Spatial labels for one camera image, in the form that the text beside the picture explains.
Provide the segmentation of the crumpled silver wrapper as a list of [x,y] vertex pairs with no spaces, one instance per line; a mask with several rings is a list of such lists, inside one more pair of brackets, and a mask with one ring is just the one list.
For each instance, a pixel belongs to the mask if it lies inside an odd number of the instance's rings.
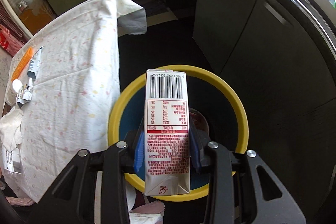
[[17,105],[21,108],[24,104],[29,103],[33,97],[33,79],[29,77],[26,86],[22,87],[17,94]]

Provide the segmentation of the white paper towel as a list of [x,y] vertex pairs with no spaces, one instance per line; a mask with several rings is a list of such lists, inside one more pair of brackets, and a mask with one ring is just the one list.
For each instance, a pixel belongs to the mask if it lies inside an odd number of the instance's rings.
[[1,142],[8,152],[12,152],[23,141],[21,132],[22,119],[22,110],[14,107],[1,118]]

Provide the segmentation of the floral white tablecloth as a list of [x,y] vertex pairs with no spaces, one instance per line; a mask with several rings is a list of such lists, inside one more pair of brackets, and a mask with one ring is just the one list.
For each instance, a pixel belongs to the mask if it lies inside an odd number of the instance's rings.
[[46,25],[26,50],[42,49],[33,97],[21,108],[21,174],[7,174],[13,204],[38,202],[81,149],[108,147],[108,120],[120,96],[118,30],[144,34],[146,12],[131,0],[88,0]]

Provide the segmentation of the red checkered apron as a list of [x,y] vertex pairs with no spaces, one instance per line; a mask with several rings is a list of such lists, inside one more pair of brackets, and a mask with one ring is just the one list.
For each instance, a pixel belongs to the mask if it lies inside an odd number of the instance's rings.
[[24,33],[13,22],[3,5],[0,6],[1,48],[14,57],[27,42]]

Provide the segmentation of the dark floor mat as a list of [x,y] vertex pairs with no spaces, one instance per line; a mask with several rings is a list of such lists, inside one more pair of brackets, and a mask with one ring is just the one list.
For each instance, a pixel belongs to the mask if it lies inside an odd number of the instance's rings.
[[149,2],[144,3],[142,7],[146,11],[147,18],[151,16],[163,14],[169,11],[164,0],[151,0]]

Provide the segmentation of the blue white toothpaste tube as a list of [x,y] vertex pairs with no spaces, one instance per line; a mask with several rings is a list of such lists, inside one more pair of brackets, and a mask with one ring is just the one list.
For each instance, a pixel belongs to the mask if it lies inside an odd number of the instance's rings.
[[40,47],[35,54],[33,55],[33,57],[31,58],[30,62],[29,62],[29,68],[27,71],[27,76],[28,78],[31,78],[33,80],[36,79],[40,65],[41,65],[41,56],[42,56],[42,49],[43,47]]

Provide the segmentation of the white red milk carton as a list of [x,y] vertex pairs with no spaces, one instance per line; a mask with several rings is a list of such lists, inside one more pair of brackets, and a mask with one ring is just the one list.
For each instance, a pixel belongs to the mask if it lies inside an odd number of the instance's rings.
[[148,70],[144,115],[145,194],[190,192],[189,101],[184,72]]

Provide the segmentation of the yellow rim trash bin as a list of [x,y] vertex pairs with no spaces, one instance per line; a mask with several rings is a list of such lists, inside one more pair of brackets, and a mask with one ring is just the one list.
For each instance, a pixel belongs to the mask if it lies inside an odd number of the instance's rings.
[[[236,115],[236,120],[238,122],[238,142],[235,151],[237,153],[245,153],[245,151],[247,150],[249,139],[247,115],[241,100],[239,99],[235,91],[224,80],[205,69],[194,67],[191,65],[166,65],[163,67],[159,67],[158,69],[185,72],[188,76],[199,78],[216,87],[228,99]],[[120,140],[119,129],[124,108],[126,108],[132,97],[141,88],[143,88],[145,84],[146,74],[140,75],[124,89],[124,91],[117,99],[109,116],[108,145],[113,145]],[[189,194],[162,197],[157,196],[156,199],[171,202],[185,202],[205,197],[208,195],[208,193],[209,185],[205,184],[200,188],[191,190]]]

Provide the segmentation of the orange textured sponge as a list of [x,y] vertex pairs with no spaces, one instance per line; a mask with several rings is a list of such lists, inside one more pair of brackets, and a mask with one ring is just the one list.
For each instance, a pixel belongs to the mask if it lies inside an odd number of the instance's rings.
[[33,54],[34,54],[33,48],[29,47],[29,49],[23,55],[23,57],[21,58],[21,61],[19,62],[19,64],[15,68],[15,70],[14,70],[12,76],[11,76],[11,82],[13,82],[14,80],[19,78],[23,69],[30,62],[31,58],[33,57]]

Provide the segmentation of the white pill bottle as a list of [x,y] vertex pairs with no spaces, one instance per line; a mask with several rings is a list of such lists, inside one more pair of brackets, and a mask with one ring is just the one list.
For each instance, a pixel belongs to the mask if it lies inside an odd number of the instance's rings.
[[6,93],[6,103],[10,106],[14,106],[17,101],[17,94],[21,90],[23,84],[19,79],[13,80]]

